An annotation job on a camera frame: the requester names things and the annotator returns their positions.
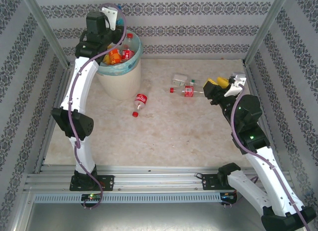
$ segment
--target mounting plate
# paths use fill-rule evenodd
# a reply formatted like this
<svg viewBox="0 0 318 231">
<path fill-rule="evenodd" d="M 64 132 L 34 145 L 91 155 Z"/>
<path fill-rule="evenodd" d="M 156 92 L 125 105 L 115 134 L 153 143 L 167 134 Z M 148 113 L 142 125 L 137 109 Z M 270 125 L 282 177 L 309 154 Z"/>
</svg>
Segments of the mounting plate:
<svg viewBox="0 0 318 231">
<path fill-rule="evenodd" d="M 98 175 L 97 180 L 101 184 L 103 191 L 113 191 L 114 187 L 114 179 L 113 175 Z M 72 181 L 70 184 L 70 191 L 99 191 L 99 187 L 96 184 L 92 189 L 87 189 L 87 187 L 81 187 L 77 182 L 75 182 L 75 176 L 72 176 Z"/>
<path fill-rule="evenodd" d="M 235 191 L 234 188 L 232 188 L 229 185 L 222 185 L 218 179 L 217 174 L 202 174 L 202 186 L 203 190 L 233 190 Z"/>
</svg>

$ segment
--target wall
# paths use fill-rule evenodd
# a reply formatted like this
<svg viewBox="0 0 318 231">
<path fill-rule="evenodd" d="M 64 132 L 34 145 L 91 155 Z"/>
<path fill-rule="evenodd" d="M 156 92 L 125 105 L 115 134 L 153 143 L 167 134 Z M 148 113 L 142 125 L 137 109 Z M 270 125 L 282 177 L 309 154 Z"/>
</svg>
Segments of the wall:
<svg viewBox="0 0 318 231">
<path fill-rule="evenodd" d="M 32 173 L 64 69 L 24 0 L 0 2 L 0 231 Z"/>
<path fill-rule="evenodd" d="M 87 13 L 105 2 L 121 4 L 144 58 L 243 59 L 274 0 L 37 1 L 73 60 Z"/>
<path fill-rule="evenodd" d="M 318 0 L 286 0 L 250 64 L 282 168 L 318 211 Z M 318 219 L 312 222 L 318 230 Z"/>
</svg>

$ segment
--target coca-cola bottle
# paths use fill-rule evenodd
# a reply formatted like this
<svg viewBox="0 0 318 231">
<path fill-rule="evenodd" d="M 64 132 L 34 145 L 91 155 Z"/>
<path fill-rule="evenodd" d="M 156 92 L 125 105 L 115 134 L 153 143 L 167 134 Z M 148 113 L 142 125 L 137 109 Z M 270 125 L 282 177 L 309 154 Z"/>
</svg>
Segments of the coca-cola bottle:
<svg viewBox="0 0 318 231">
<path fill-rule="evenodd" d="M 145 106 L 148 99 L 147 96 L 149 94 L 150 88 L 151 88 L 151 81 L 149 79 L 144 79 L 142 81 L 140 92 L 137 94 L 134 101 L 135 110 L 133 112 L 133 117 L 137 118 L 140 110 L 143 109 L 143 107 Z"/>
<path fill-rule="evenodd" d="M 170 93 L 178 93 L 183 97 L 204 97 L 203 88 L 200 86 L 180 86 L 177 88 L 170 88 Z"/>
<path fill-rule="evenodd" d="M 135 52 L 132 50 L 133 36 L 134 35 L 132 33 L 127 33 L 127 36 L 123 45 L 123 52 L 122 52 L 122 58 L 121 58 L 123 61 L 130 60 L 135 54 Z"/>
</svg>

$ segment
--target yellow object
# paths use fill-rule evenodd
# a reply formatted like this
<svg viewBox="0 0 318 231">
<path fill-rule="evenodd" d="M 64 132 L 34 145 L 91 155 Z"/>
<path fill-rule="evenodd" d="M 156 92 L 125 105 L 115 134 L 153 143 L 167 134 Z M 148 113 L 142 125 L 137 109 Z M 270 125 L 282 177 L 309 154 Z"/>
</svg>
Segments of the yellow object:
<svg viewBox="0 0 318 231">
<path fill-rule="evenodd" d="M 217 82 L 222 88 L 227 88 L 229 86 L 229 80 L 226 78 L 218 77 Z"/>
<path fill-rule="evenodd" d="M 103 59 L 103 63 L 104 64 L 107 64 L 107 65 L 110 65 L 110 58 L 109 58 L 109 54 L 107 54 L 104 59 Z"/>
<path fill-rule="evenodd" d="M 112 48 L 111 45 L 107 46 L 107 49 L 108 49 L 108 50 L 111 49 L 111 48 Z M 105 56 L 104 59 L 103 59 L 103 63 L 104 63 L 104 64 L 107 64 L 107 65 L 110 65 L 109 54 L 106 54 L 106 56 Z"/>
<path fill-rule="evenodd" d="M 210 82 L 211 84 L 214 84 L 214 85 L 218 85 L 217 83 L 214 82 L 213 79 L 208 78 L 208 80 L 205 82 L 204 86 L 207 84 L 207 82 Z"/>
</svg>

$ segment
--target plastic bag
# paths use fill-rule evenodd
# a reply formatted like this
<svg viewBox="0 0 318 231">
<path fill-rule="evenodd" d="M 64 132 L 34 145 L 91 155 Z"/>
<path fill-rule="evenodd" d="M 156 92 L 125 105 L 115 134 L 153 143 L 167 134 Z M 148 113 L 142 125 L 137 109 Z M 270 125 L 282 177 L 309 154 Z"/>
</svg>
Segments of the plastic bag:
<svg viewBox="0 0 318 231">
<path fill-rule="evenodd" d="M 97 73 L 105 76 L 122 76 L 137 66 L 141 55 L 143 54 L 143 45 L 134 32 L 127 30 L 127 33 L 132 33 L 134 35 L 132 49 L 135 51 L 135 55 L 130 60 L 113 66 L 107 66 L 102 62 L 100 63 Z"/>
</svg>

